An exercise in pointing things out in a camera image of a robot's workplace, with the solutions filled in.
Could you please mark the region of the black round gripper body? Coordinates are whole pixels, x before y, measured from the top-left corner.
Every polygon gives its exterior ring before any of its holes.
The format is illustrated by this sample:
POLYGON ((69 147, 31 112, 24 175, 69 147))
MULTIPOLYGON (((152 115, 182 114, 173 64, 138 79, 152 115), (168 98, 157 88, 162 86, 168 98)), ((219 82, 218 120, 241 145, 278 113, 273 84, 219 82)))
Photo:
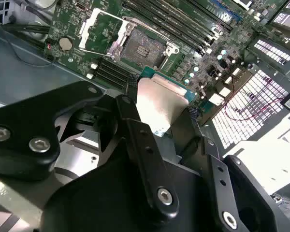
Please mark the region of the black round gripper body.
POLYGON ((159 222, 147 212, 145 194, 127 156, 57 190, 46 204, 41 220, 43 232, 214 232, 215 222, 204 181, 193 171, 172 163, 174 144, 156 139, 159 152, 176 193, 159 187, 154 195, 163 206, 179 201, 177 216, 159 222))

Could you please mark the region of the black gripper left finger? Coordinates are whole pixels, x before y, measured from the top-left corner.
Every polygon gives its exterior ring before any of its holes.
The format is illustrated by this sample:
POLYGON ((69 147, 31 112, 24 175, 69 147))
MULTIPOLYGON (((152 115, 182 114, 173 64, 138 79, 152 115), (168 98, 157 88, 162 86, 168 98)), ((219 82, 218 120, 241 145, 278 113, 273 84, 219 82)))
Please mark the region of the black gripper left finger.
POLYGON ((84 132, 100 134, 106 158, 95 173, 74 181, 56 195, 51 208, 65 213, 93 209, 95 195, 120 203, 113 158, 129 160, 132 204, 153 219, 173 219, 177 193, 150 131, 127 95, 111 97, 89 82, 79 81, 0 108, 0 174, 21 180, 42 180, 52 172, 60 143, 84 132))

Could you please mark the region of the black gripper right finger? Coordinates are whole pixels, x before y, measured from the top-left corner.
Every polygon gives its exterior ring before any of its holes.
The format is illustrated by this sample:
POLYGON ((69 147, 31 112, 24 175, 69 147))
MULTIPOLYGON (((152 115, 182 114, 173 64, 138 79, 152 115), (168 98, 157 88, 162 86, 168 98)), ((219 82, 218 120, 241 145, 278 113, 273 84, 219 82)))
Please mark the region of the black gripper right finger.
POLYGON ((206 183, 216 227, 224 232, 289 231, 289 220, 247 167, 233 155, 220 159, 217 146, 201 134, 188 108, 183 121, 183 165, 206 183))

